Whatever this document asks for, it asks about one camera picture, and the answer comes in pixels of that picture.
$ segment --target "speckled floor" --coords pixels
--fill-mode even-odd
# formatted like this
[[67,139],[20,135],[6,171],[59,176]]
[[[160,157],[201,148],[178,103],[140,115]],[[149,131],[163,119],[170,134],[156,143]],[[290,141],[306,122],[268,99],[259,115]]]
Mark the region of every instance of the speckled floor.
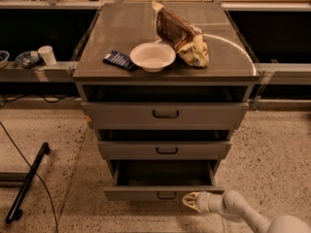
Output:
[[[246,223],[201,215],[176,202],[110,202],[112,182],[80,103],[18,100],[0,109],[0,120],[32,162],[44,142],[52,152],[38,174],[52,196],[59,232],[249,233]],[[218,185],[236,189],[264,215],[290,214],[311,224],[311,108],[249,111],[217,173]],[[0,172],[28,167],[0,128]],[[21,205],[19,221],[5,223],[18,188],[0,188],[0,232],[56,232],[49,197],[38,178]]]

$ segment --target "white cup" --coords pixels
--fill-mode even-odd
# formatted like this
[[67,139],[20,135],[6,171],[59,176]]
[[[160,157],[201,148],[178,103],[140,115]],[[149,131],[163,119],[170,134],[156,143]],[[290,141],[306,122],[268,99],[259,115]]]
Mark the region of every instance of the white cup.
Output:
[[46,62],[47,65],[56,64],[56,59],[51,46],[40,47],[38,49],[38,52],[40,53],[40,55],[42,56],[43,60]]

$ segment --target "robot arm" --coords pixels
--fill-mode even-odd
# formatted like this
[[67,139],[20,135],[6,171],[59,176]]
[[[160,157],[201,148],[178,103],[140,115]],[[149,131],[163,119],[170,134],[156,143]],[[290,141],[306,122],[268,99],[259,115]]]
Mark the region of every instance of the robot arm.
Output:
[[192,192],[184,196],[183,203],[200,213],[216,213],[235,222],[245,220],[257,233],[311,233],[311,228],[294,216],[280,216],[272,222],[255,211],[237,191],[223,195],[209,192]]

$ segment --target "white bowl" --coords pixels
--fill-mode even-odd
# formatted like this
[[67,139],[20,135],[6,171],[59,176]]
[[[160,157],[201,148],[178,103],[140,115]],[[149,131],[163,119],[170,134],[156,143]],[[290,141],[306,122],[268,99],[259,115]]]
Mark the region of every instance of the white bowl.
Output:
[[5,68],[8,64],[9,53],[4,50],[0,50],[0,69]]
[[164,43],[145,43],[130,53],[130,59],[147,72],[159,72],[172,64],[176,58],[175,51]]

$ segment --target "countertop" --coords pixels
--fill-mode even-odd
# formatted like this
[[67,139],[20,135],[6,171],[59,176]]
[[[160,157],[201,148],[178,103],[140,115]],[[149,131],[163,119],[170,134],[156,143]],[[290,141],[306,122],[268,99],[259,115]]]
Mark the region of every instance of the countertop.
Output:
[[206,37],[210,65],[195,69],[177,58],[158,73],[141,68],[125,71],[103,63],[111,50],[130,54],[136,46],[158,40],[151,3],[105,4],[76,68],[76,81],[244,81],[259,78],[225,12],[214,3],[165,3],[178,15],[201,28]]

